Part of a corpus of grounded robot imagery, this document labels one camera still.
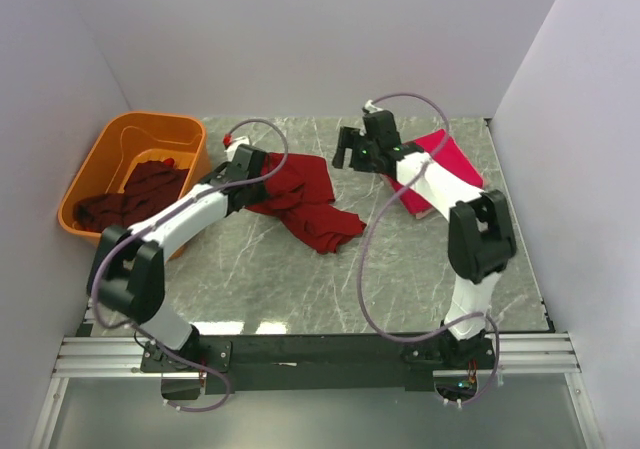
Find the dark red t-shirt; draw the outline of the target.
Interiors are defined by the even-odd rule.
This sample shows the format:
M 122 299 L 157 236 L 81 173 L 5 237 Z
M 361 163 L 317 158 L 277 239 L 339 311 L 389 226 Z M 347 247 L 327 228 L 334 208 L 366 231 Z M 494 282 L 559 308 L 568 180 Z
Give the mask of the dark red t-shirt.
M 326 160 L 313 155 L 271 153 L 264 173 L 283 163 L 265 182 L 268 198 L 251 212 L 278 219 L 293 236 L 319 254 L 338 249 L 361 236 L 366 224 L 355 213 L 334 206 L 335 195 Z

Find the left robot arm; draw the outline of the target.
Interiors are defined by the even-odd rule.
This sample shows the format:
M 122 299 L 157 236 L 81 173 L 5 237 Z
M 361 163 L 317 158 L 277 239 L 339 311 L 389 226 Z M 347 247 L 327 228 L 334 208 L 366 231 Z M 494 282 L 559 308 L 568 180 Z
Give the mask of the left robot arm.
M 281 167 L 272 155 L 242 143 L 231 160 L 158 214 L 105 229 L 87 283 L 93 306 L 123 316 L 115 328 L 132 325 L 164 346 L 164 358 L 176 370 L 193 368 L 200 357 L 197 329 L 167 300 L 165 264 L 209 226 L 264 201 L 265 182 Z

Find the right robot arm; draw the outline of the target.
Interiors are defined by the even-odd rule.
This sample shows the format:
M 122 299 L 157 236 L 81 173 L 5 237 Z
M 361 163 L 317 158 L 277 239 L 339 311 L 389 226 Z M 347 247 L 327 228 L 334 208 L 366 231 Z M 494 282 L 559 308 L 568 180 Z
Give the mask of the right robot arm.
M 361 129 L 340 128 L 333 167 L 349 166 L 395 180 L 400 186 L 395 199 L 408 191 L 425 199 L 448 224 L 447 256 L 455 273 L 450 306 L 438 329 L 419 336 L 398 336 L 385 332 L 372 319 L 368 325 L 395 343 L 436 341 L 440 359 L 452 368 L 480 355 L 497 356 L 497 338 L 486 335 L 496 327 L 489 315 L 492 294 L 517 252 L 506 196 L 499 190 L 473 186 L 437 162 L 437 154 L 449 141 L 446 130 L 436 146 L 426 150 L 401 140 L 395 117 L 388 110 L 366 110 L 363 123 Z

